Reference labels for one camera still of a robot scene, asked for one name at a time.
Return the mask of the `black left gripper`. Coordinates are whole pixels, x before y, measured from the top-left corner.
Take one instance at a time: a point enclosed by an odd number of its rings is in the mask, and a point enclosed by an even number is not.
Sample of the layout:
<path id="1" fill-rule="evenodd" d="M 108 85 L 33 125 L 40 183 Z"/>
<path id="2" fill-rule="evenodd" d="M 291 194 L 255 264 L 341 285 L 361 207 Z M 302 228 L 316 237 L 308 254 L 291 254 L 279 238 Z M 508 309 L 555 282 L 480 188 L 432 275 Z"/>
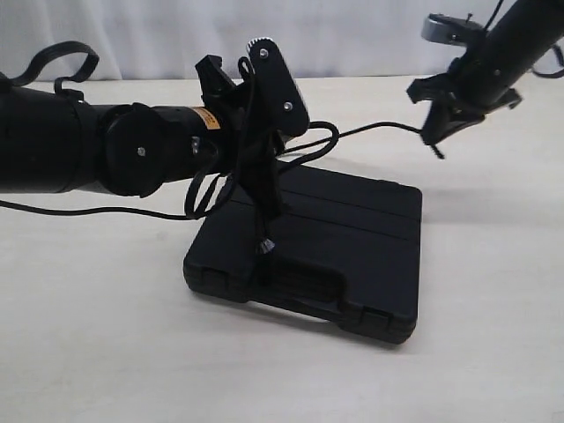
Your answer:
<path id="1" fill-rule="evenodd" d="M 286 141 L 272 126 L 249 56 L 237 63 L 241 82 L 223 69 L 221 56 L 207 55 L 196 70 L 204 109 L 217 124 L 201 136 L 200 166 L 195 175 L 239 175 L 239 185 L 267 220 L 286 212 L 278 175 L 277 155 Z"/>

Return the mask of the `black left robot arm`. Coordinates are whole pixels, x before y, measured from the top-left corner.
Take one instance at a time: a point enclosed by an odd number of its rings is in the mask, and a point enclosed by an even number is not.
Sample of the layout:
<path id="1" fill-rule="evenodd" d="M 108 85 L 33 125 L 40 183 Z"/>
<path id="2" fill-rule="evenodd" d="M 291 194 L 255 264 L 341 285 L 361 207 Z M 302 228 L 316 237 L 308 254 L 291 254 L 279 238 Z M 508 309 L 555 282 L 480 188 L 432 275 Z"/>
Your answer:
<path id="1" fill-rule="evenodd" d="M 281 56 L 238 62 L 242 82 L 218 56 L 196 66 L 203 105 L 92 105 L 57 79 L 52 93 L 31 88 L 60 56 L 85 52 L 63 43 L 38 53 L 17 78 L 1 80 L 1 189 L 65 193 L 74 189 L 148 197 L 163 184 L 189 181 L 184 218 L 210 213 L 197 192 L 205 176 L 227 175 L 268 219 L 283 210 L 275 159 L 308 115 Z"/>

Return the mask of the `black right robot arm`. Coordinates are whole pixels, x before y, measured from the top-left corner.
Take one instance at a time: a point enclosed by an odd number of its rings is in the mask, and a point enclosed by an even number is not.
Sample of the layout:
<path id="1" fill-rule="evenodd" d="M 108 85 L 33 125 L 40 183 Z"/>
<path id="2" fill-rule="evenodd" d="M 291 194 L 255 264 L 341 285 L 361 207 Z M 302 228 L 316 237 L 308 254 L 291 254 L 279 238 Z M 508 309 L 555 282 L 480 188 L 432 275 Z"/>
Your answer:
<path id="1" fill-rule="evenodd" d="M 493 29 L 470 20 L 431 13 L 424 40 L 459 46 L 464 53 L 443 73 L 417 78 L 407 89 L 412 102 L 430 101 L 420 136 L 438 145 L 522 100 L 514 85 L 563 36 L 561 1 L 516 1 Z"/>

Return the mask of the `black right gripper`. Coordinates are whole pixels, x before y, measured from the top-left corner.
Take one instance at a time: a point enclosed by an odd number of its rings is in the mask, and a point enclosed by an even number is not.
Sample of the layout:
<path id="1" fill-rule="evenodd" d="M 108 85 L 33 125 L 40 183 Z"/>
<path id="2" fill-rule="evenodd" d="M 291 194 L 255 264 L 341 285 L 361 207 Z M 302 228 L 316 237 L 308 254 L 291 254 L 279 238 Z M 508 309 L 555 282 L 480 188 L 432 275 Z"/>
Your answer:
<path id="1" fill-rule="evenodd" d="M 482 123 L 485 115 L 516 108 L 523 100 L 514 88 L 523 75 L 519 63 L 452 64 L 443 73 L 416 78 L 407 88 L 412 102 L 431 103 L 420 135 L 425 144 L 439 144 L 460 130 Z"/>

